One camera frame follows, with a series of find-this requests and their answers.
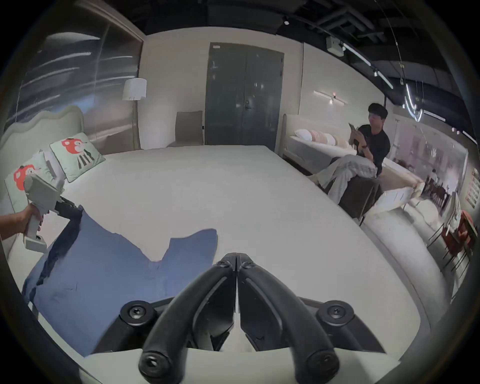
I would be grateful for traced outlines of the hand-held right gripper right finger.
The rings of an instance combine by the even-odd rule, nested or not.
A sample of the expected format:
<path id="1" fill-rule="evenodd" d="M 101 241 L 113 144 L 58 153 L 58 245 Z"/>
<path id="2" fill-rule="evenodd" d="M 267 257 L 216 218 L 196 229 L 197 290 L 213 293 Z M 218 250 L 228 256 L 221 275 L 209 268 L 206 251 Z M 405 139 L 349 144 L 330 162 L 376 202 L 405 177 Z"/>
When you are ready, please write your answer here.
<path id="1" fill-rule="evenodd" d="M 386 354 L 353 307 L 296 296 L 247 254 L 236 254 L 240 327 L 255 351 L 289 348 L 297 381 L 330 381 L 340 370 L 335 348 Z"/>

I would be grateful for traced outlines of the person's left hand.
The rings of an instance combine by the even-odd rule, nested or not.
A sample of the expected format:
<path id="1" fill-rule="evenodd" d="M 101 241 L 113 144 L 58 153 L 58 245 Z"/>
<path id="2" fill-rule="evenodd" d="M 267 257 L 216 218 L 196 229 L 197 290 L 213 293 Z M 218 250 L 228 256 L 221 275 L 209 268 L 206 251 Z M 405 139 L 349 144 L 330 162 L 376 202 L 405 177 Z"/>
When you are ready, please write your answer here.
<path id="1" fill-rule="evenodd" d="M 39 231 L 43 223 L 43 216 L 40 214 L 39 209 L 32 203 L 28 204 L 21 212 L 13 213 L 11 215 L 11 231 L 14 235 L 25 233 L 28 228 L 30 220 L 38 219 L 39 224 L 37 230 Z"/>

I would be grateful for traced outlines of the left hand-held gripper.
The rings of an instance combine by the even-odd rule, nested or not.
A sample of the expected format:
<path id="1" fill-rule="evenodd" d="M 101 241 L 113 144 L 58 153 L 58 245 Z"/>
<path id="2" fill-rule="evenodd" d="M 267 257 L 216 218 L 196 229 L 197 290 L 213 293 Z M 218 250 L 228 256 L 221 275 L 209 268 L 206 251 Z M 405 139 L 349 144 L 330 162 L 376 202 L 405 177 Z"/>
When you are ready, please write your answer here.
<path id="1" fill-rule="evenodd" d="M 43 217 L 48 213 L 54 213 L 70 221 L 80 222 L 84 210 L 66 198 L 64 198 L 65 205 L 61 207 L 65 176 L 63 172 L 56 172 L 59 164 L 57 160 L 53 159 L 53 153 L 41 151 L 35 156 L 35 159 L 43 159 L 45 165 L 39 170 L 27 171 L 23 182 L 29 205 L 38 211 L 38 213 L 33 213 L 27 222 L 23 232 L 23 243 L 25 248 L 30 251 L 45 252 L 47 244 L 38 234 Z"/>

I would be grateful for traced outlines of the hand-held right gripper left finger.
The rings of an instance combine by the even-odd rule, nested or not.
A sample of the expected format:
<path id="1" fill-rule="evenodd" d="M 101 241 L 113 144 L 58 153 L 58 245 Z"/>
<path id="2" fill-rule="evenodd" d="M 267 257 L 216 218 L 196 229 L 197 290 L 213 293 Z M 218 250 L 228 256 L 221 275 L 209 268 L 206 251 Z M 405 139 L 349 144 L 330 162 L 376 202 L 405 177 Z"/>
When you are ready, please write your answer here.
<path id="1" fill-rule="evenodd" d="M 182 381 L 187 349 L 219 351 L 234 325 L 236 253 L 196 277 L 175 297 L 124 304 L 93 354 L 141 349 L 146 381 Z"/>

